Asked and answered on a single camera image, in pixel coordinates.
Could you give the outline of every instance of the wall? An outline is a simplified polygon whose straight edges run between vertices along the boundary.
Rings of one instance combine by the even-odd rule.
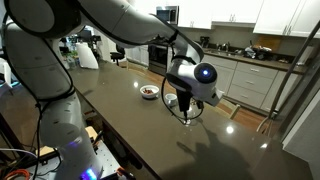
[[[1,26],[1,28],[2,28],[3,16],[4,16],[5,13],[6,13],[6,9],[4,7],[3,0],[0,0],[0,23],[1,23],[0,26]],[[2,38],[0,38],[0,46],[1,46],[0,49],[2,49]]]
[[[211,30],[195,28],[179,28],[191,40],[199,41],[200,36],[209,36],[210,43],[223,44],[230,42],[231,46],[246,48],[250,45],[250,40],[255,43],[259,34],[254,34],[253,28],[232,27],[232,26],[212,26]],[[281,37],[279,49],[275,53],[296,56],[302,47],[306,38],[302,37]],[[311,43],[314,46],[319,45],[319,39]]]
[[[320,90],[283,141],[284,150],[307,161],[314,179],[320,179]]]

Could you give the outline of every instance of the oven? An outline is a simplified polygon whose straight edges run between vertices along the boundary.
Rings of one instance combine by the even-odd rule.
[[[168,47],[164,45],[149,45],[149,70],[165,76],[167,72]]]

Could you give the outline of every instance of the faucet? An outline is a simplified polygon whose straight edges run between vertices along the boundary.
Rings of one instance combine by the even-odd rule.
[[[216,47],[217,47],[217,50],[220,51],[222,46],[219,43],[217,43]]]
[[[227,43],[224,43],[222,47],[225,47],[226,52],[229,52],[230,42],[228,41]]]

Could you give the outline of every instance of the blue light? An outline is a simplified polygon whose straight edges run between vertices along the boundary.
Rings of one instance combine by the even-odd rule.
[[[89,168],[81,174],[82,180],[97,180],[97,176],[93,173],[92,169]]]
[[[204,71],[203,71],[203,75],[205,75],[205,76],[208,75],[208,73],[209,73],[209,72],[208,72],[207,70],[204,70]]]
[[[204,77],[210,76],[210,71],[209,71],[208,69],[203,69],[203,70],[201,70],[201,72],[202,72],[202,75],[203,75]]]

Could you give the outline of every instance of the stainless steel oven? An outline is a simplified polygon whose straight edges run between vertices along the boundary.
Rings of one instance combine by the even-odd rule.
[[[157,16],[169,24],[178,24],[179,6],[157,6]]]
[[[149,70],[165,76],[167,72],[168,47],[164,45],[149,45]]]

